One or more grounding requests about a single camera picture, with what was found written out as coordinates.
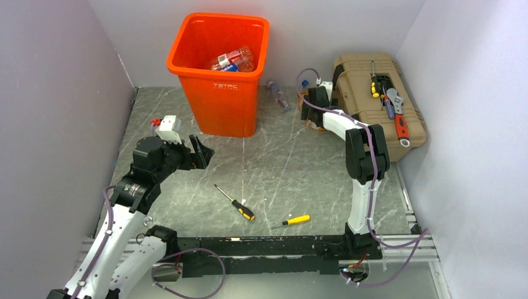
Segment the crushed clear bottle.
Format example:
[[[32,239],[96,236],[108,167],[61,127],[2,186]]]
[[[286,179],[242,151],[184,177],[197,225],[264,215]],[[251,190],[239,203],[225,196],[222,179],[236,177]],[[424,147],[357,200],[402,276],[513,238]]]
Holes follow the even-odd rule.
[[[276,104],[281,108],[283,113],[287,113],[291,110],[291,106],[287,102],[285,93],[279,89],[277,84],[273,81],[267,83],[267,87],[271,92]]]

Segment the red label water bottle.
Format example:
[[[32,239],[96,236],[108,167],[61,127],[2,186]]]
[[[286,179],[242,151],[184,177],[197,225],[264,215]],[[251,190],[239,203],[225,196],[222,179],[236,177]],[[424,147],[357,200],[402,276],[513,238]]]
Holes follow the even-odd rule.
[[[238,65],[239,72],[253,72],[255,68],[253,51],[249,46],[243,46],[221,54],[211,61],[209,69],[220,71],[222,67],[231,63]]]

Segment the orange bottle blue cap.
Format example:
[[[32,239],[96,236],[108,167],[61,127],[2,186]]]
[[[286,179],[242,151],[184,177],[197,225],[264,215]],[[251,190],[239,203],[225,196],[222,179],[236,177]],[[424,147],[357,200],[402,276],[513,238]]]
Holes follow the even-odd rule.
[[[298,106],[300,108],[303,107],[303,99],[304,99],[304,96],[308,94],[308,88],[309,88],[309,81],[308,80],[303,80],[301,82],[301,90],[300,90],[300,96],[298,96]]]

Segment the small orange juice bottle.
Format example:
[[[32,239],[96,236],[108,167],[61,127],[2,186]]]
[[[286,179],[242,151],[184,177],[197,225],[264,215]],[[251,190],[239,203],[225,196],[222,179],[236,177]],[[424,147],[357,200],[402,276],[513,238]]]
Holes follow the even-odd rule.
[[[316,130],[316,131],[325,131],[326,129],[322,126],[318,126],[317,124],[309,121],[306,123],[306,126],[310,129]]]

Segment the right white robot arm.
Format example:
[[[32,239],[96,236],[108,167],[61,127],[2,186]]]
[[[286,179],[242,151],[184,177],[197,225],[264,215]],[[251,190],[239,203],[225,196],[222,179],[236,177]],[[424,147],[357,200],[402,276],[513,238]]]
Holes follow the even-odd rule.
[[[390,169],[384,130],[367,125],[338,107],[323,107],[317,96],[326,96],[321,88],[299,93],[301,119],[309,120],[340,137],[345,142],[346,169],[352,178],[352,206],[344,233],[344,253],[357,259],[367,249],[376,249],[379,241],[373,229],[377,191]]]

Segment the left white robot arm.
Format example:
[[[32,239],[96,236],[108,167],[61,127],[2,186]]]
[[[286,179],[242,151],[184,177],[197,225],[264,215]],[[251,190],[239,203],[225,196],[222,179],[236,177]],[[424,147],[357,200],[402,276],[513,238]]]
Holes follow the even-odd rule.
[[[205,169],[215,151],[196,135],[192,148],[160,136],[140,139],[129,172],[103,196],[107,214],[84,261],[62,289],[49,298],[126,298],[158,260],[169,262],[179,253],[177,232],[156,225],[139,248],[123,258],[128,242],[161,193],[161,183],[177,170]]]

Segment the orange plastic bin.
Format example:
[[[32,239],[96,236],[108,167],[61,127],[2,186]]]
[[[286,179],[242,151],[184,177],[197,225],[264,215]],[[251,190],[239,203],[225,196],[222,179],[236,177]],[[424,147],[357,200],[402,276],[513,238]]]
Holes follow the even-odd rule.
[[[195,12],[184,18],[166,67],[177,75],[201,132],[235,138],[255,134],[269,35],[270,23],[262,17]],[[213,59],[241,46],[251,50],[252,71],[211,69]]]

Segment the tan plastic toolbox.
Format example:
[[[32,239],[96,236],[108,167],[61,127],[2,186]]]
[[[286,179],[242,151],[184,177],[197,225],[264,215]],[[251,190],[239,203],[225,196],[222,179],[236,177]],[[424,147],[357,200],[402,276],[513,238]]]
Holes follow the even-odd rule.
[[[371,94],[371,76],[387,88],[394,88],[403,98],[402,110],[410,133],[410,146],[398,140],[395,121],[388,118],[384,101]],[[380,124],[391,162],[397,162],[411,149],[421,147],[427,140],[425,120],[413,106],[401,79],[398,63],[387,53],[348,53],[334,60],[332,102],[363,123]]]

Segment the yellow screwdriver on toolbox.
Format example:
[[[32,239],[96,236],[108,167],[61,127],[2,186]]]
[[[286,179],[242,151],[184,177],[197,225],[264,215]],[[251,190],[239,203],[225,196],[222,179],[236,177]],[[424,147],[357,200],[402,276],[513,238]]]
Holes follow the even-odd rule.
[[[372,65],[372,76],[371,76],[370,91],[374,98],[379,98],[380,97],[380,87],[379,87],[379,82],[377,80],[377,76],[375,73],[375,63],[373,60],[371,61],[371,65]]]

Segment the black yellow screwdriver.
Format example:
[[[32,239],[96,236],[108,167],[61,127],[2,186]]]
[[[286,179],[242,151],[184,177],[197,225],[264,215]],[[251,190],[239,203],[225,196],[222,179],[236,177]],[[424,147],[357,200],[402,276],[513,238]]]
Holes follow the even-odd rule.
[[[218,189],[230,202],[231,204],[239,211],[241,215],[244,216],[249,221],[255,219],[255,214],[247,206],[244,206],[241,202],[238,202],[236,199],[230,197],[222,188],[217,184],[214,184],[215,188]]]

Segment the blue red screwdriver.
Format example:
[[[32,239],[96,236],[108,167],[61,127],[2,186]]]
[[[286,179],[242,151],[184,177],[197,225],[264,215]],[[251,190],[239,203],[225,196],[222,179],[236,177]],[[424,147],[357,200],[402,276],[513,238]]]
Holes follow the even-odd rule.
[[[382,101],[384,103],[384,106],[385,106],[385,111],[386,111],[386,114],[387,114],[387,117],[389,120],[394,120],[395,119],[395,110],[394,110],[394,107],[387,95],[387,84],[386,82],[383,80],[380,82],[380,91],[382,93]]]

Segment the small silver wrench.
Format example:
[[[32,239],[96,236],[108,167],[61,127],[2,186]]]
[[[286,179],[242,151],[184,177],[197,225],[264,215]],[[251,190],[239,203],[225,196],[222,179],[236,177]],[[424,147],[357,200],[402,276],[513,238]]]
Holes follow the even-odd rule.
[[[142,223],[147,229],[151,228],[154,225],[154,221],[153,221],[153,218],[151,216],[146,216],[143,219]]]

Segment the orange adjustable wrench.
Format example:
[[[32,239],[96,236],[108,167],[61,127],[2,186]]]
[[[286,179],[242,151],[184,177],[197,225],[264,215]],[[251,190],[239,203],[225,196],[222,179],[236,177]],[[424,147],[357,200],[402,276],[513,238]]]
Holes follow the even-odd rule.
[[[395,130],[396,130],[396,134],[398,137],[398,141],[400,145],[403,146],[404,148],[409,148],[411,145],[410,133],[409,133],[407,122],[403,115],[403,109],[402,109],[404,98],[402,98],[398,94],[398,91],[394,88],[388,89],[386,91],[386,94],[391,104],[394,107],[394,112],[395,112],[394,123],[395,123]]]

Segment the small yellow screwdriver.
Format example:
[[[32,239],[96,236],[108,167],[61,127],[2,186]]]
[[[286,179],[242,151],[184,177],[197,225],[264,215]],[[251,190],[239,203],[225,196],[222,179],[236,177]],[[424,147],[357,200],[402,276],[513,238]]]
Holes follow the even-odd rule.
[[[283,227],[283,226],[289,226],[289,225],[294,225],[294,224],[300,224],[300,223],[304,223],[304,222],[307,222],[311,219],[311,216],[310,215],[302,215],[302,216],[298,216],[298,217],[294,217],[294,218],[290,218],[290,219],[287,219],[285,221],[282,221],[280,225],[276,225],[276,226],[273,226],[271,229],[277,229],[279,227]]]

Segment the black base frame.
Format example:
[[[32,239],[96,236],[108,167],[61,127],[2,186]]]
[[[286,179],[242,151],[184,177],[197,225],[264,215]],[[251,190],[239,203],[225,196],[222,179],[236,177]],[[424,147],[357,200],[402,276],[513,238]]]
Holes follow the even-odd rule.
[[[156,225],[145,237],[168,242],[163,262],[181,265],[184,278],[205,275],[317,272],[334,275],[348,261],[365,262],[382,257],[376,249],[350,250],[342,235],[260,237],[178,237]]]

